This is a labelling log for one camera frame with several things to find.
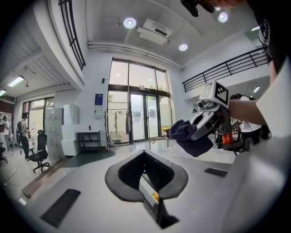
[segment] blue sign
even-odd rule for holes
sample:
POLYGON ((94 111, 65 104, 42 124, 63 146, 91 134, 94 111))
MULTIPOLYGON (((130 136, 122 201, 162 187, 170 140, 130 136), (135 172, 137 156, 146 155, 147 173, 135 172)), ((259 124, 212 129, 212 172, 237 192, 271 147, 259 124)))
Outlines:
POLYGON ((95 105, 103 104, 103 94, 95 94, 95 105))

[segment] navy cloth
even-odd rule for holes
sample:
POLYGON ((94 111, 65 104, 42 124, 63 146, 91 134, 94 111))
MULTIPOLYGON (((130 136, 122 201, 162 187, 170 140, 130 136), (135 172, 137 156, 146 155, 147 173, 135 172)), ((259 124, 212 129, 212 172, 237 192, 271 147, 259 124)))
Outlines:
POLYGON ((209 151, 213 143, 207 135, 195 141, 190 140, 196 130, 196 125, 191 125, 190 121, 179 120, 171 127, 170 138, 176 140, 178 145, 188 154, 193 157, 198 157, 209 151))

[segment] recessed light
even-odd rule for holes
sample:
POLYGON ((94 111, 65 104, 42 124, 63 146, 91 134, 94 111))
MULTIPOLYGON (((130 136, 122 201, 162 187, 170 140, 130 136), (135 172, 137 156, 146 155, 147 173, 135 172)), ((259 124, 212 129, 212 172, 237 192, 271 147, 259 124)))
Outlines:
POLYGON ((123 21, 123 25, 126 28, 134 28, 136 26, 136 20, 133 18, 127 18, 123 21))
POLYGON ((221 23, 225 23, 225 22, 228 20, 228 15, 227 15, 227 13, 225 13, 225 12, 221 12, 221 13, 218 15, 218 20, 219 20, 221 23))
POLYGON ((260 86, 257 86, 254 90, 254 92, 257 92, 260 89, 260 86))
POLYGON ((260 26, 254 27, 251 31, 259 30, 260 26))
POLYGON ((3 96, 6 93, 5 90, 0 91, 0 96, 3 96))
POLYGON ((180 51, 186 51, 188 49, 188 45, 187 44, 180 44, 179 46, 179 50, 180 51))
POLYGON ((19 76, 18 78, 14 79, 8 86, 14 87, 16 84, 20 83, 22 80, 24 80, 23 77, 19 76))

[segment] yellow label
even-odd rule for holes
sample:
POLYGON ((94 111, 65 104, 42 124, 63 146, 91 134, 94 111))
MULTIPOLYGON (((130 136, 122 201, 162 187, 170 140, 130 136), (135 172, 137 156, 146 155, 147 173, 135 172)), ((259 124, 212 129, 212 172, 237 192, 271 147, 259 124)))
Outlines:
POLYGON ((159 195, 156 192, 152 193, 151 195, 156 200, 156 202, 159 202, 159 195))

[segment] clothing rack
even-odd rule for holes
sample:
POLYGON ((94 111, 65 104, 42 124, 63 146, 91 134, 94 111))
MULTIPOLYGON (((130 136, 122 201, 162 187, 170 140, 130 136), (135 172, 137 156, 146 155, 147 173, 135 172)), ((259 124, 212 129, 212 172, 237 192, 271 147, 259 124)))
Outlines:
POLYGON ((124 115, 126 115, 127 112, 129 112, 129 116, 130 116, 130 122, 131 122, 130 123, 130 127, 131 127, 131 133, 132 133, 132 143, 133 143, 133 145, 135 147, 135 138, 134 138, 134 135, 133 135, 132 110, 130 108, 106 109, 104 118, 105 118, 105 132, 106 132, 107 151, 108 151, 108 148, 110 147, 108 145, 108 133, 109 133, 108 132, 108 116, 112 116, 115 113, 119 114, 120 116, 124 116, 124 115))

